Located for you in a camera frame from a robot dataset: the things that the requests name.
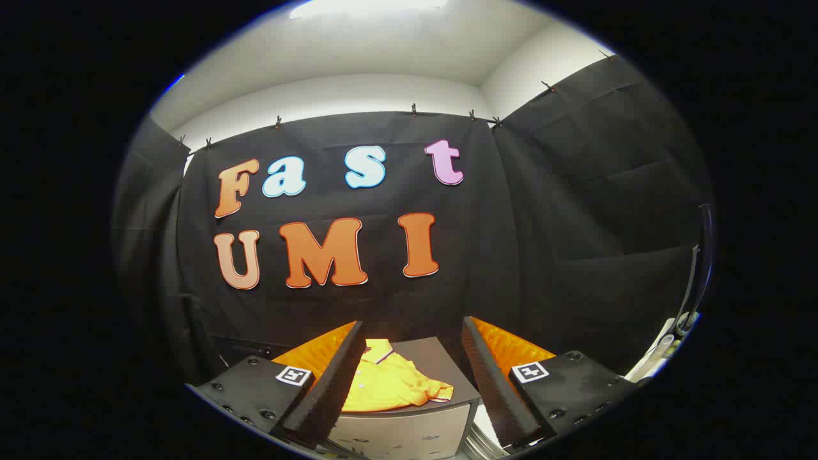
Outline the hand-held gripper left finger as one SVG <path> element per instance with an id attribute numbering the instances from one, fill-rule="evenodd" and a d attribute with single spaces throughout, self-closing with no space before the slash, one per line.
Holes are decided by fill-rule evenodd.
<path id="1" fill-rule="evenodd" d="M 246 342 L 243 356 L 190 393 L 234 422 L 287 449 L 329 440 L 364 352 L 364 324 L 351 321 L 277 358 Z"/>

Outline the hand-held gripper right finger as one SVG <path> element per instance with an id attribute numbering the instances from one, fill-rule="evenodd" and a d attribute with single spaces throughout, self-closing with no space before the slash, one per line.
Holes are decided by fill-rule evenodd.
<path id="1" fill-rule="evenodd" d="M 584 352 L 556 355 L 473 316 L 461 342 L 496 437 L 513 451 L 569 436 L 638 390 Z"/>

